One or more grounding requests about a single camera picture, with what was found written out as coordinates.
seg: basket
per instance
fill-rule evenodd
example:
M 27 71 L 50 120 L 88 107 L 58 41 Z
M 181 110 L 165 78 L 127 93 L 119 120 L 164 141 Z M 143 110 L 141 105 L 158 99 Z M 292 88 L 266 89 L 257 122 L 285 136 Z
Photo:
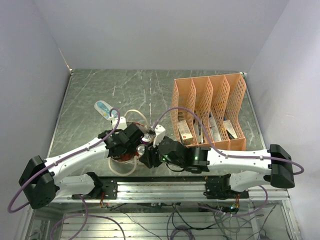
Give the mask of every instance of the basket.
M 171 111 L 174 135 L 178 141 L 178 115 L 182 114 L 192 134 L 192 143 L 187 147 L 209 147 L 210 142 L 222 150 L 244 151 L 246 138 L 238 122 L 238 115 L 246 91 L 246 83 L 240 73 L 179 78 L 174 80 L 171 107 L 185 107 L 194 112 L 202 121 L 209 135 L 198 143 L 194 129 L 194 116 L 180 109 Z M 221 141 L 214 142 L 210 131 L 209 115 L 212 112 Z M 229 139 L 224 119 L 230 120 L 238 138 Z

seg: robotic arm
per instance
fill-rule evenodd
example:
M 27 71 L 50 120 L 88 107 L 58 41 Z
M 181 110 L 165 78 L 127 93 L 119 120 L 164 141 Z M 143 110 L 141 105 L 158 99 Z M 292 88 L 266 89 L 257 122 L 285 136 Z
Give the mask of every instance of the robotic arm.
M 184 171 L 199 174 L 213 170 L 241 171 L 224 176 L 223 183 L 213 184 L 214 191 L 204 192 L 207 198 L 226 199 L 244 192 L 246 189 L 270 184 L 276 188 L 293 188 L 294 175 L 292 165 L 285 162 L 264 159 L 263 156 L 278 157 L 291 160 L 291 157 L 279 145 L 271 145 L 269 150 L 259 151 L 228 151 L 226 156 L 220 155 L 209 147 L 185 147 L 178 141 L 165 136 L 166 130 L 157 125 L 154 132 L 143 133 L 134 123 L 127 126 L 120 124 L 114 134 L 96 147 L 89 148 L 103 139 L 110 131 L 104 131 L 85 145 L 59 156 L 42 160 L 35 156 L 28 162 L 19 184 L 22 186 L 36 172 L 52 163 L 50 171 L 45 171 L 31 182 L 23 191 L 31 207 L 39 209 L 46 206 L 54 198 L 82 194 L 89 199 L 100 199 L 102 192 L 107 193 L 109 199 L 116 199 L 117 185 L 108 185 L 94 172 L 81 176 L 68 176 L 77 169 L 93 163 L 95 160 L 112 158 L 127 158 L 139 156 L 139 161 L 148 168 L 157 168 L 161 164 L 174 165 Z M 64 162 L 56 162 L 80 149 L 88 151 L 71 156 Z M 258 159 L 231 158 L 228 156 L 258 156 Z

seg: marble surface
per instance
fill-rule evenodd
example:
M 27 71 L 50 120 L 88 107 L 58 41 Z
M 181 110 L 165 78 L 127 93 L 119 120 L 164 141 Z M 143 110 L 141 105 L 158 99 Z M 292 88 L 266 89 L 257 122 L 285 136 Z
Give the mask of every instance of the marble surface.
M 74 69 L 57 129 L 53 137 L 50 157 L 54 157 L 86 144 L 104 130 L 110 130 L 110 122 L 94 108 L 95 102 L 103 100 L 117 107 L 122 115 L 129 109 L 141 111 L 150 124 L 171 105 L 174 79 L 211 76 L 233 73 L 230 71 L 205 70 L 122 70 L 122 69 Z M 127 121 L 143 120 L 138 114 L 130 113 Z M 263 144 L 255 122 L 248 95 L 244 95 L 239 113 L 239 124 L 247 139 L 246 150 L 261 150 Z M 166 135 L 174 138 L 170 114 L 161 121 Z M 128 172 L 132 164 L 116 164 L 117 171 Z M 108 167 L 108 160 L 101 159 L 76 170 L 72 175 L 96 172 L 98 176 L 115 176 Z M 227 172 L 212 171 L 211 175 Z M 172 172 L 165 164 L 148 169 L 138 165 L 131 176 L 188 176 L 189 172 Z

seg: gray wall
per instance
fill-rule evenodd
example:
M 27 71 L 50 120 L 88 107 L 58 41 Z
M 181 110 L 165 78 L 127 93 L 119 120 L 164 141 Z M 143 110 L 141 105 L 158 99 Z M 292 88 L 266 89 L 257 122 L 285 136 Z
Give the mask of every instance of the gray wall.
M 247 71 L 288 0 L 36 0 L 70 68 Z
M 11 240 L 21 212 L 7 205 L 28 160 L 47 154 L 69 69 L 33 0 L 1 1 L 0 23 L 0 239 Z
M 304 239 L 319 239 L 320 1 L 291 0 L 248 72 L 266 143 L 305 167 L 290 196 Z

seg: wall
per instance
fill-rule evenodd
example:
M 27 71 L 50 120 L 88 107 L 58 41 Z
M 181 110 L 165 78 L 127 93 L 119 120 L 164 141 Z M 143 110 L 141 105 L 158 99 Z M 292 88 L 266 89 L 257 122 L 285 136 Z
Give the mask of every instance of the wall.
M 36 0 L 70 68 L 247 71 L 288 0 Z
M 320 2 L 291 0 L 248 72 L 267 144 L 305 167 L 290 195 L 304 239 L 319 239 Z
M 70 72 L 33 0 L 2 1 L 0 22 L 0 239 L 11 240 L 21 212 L 7 205 L 28 160 L 47 154 Z

